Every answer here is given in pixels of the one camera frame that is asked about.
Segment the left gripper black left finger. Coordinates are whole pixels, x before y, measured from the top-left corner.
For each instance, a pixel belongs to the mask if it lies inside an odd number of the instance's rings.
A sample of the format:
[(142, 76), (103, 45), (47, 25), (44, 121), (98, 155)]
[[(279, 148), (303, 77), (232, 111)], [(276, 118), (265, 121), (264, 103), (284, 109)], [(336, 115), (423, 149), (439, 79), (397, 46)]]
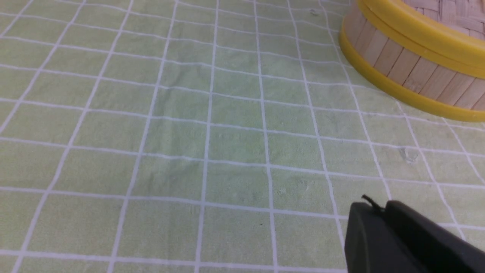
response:
[(349, 273), (428, 272), (367, 203), (350, 206), (344, 251)]

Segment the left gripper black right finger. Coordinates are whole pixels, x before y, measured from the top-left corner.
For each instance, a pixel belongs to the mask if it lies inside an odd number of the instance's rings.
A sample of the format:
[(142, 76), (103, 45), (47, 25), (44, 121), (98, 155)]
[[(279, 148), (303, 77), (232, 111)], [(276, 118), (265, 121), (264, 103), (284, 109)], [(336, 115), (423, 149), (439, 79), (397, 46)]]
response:
[(484, 251), (400, 201), (388, 201), (384, 219), (428, 273), (483, 273)]

